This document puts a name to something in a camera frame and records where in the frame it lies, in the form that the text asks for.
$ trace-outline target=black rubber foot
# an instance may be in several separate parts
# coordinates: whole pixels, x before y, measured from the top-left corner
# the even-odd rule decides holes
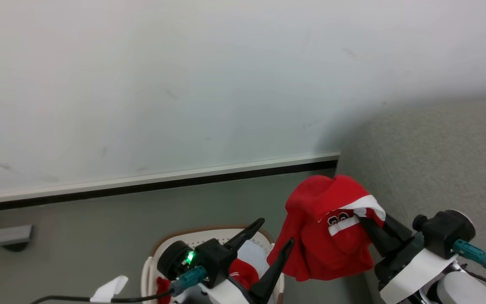
[[[3,245],[2,247],[5,248],[8,251],[22,252],[22,251],[24,251],[25,247],[27,247],[27,244],[29,244],[29,242],[23,242],[23,243],[11,244],[11,245]]]

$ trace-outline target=laundry basket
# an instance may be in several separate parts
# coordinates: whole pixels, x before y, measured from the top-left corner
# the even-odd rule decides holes
[[[245,227],[247,226],[227,225],[205,227],[189,231],[180,231],[168,235],[154,247],[151,256],[143,265],[140,287],[141,296],[152,296],[157,293],[157,277],[164,277],[157,270],[157,262],[164,250],[173,244],[173,242],[184,241],[193,249],[197,245],[200,245],[213,238],[218,239],[221,244],[224,244],[237,233],[242,231]],[[258,273],[258,277],[262,277],[265,271],[269,268],[266,262],[266,257],[272,250],[273,246],[274,243],[269,233],[266,231],[258,231],[250,241],[245,242],[245,244],[239,249],[238,258],[252,265]],[[278,278],[277,284],[275,285],[275,289],[269,304],[282,304],[283,292],[284,275],[281,274],[281,276]],[[184,298],[185,294],[178,296],[177,298],[170,299],[170,303],[173,304],[175,301],[181,302],[181,297]],[[157,304],[157,300],[150,300],[144,303]]]

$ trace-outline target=red garment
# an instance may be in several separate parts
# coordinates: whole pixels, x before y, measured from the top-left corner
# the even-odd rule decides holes
[[[241,283],[245,289],[251,289],[251,286],[258,282],[258,273],[256,269],[252,267],[249,263],[243,262],[240,259],[236,258],[235,261],[232,262],[229,269],[230,277],[233,277],[236,281]],[[163,277],[157,277],[157,293],[162,294],[163,292],[167,292],[170,288],[170,280],[164,279]],[[159,304],[170,304],[170,297],[165,296],[158,300]]]
[[[370,239],[354,214],[383,227],[386,213],[352,178],[311,176],[288,198],[286,210],[282,231],[267,258],[270,265],[293,237],[295,244],[283,272],[297,281],[332,280],[374,266]]]

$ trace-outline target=green light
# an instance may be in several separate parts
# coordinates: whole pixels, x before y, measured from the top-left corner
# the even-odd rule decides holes
[[[190,264],[193,258],[194,258],[194,252],[191,251],[189,252],[189,255],[187,256],[187,259],[185,261],[187,261],[187,264]]]

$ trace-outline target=teal connector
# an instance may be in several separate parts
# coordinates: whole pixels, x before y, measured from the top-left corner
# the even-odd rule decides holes
[[[453,244],[453,250],[456,254],[462,256],[463,258],[467,258],[468,260],[474,261],[486,269],[486,253],[483,250],[480,250],[480,248],[475,247],[469,242],[456,240]]]
[[[208,275],[206,269],[202,266],[197,266],[190,271],[187,271],[170,284],[170,288],[174,290],[172,296],[179,296],[186,289],[198,285]]]

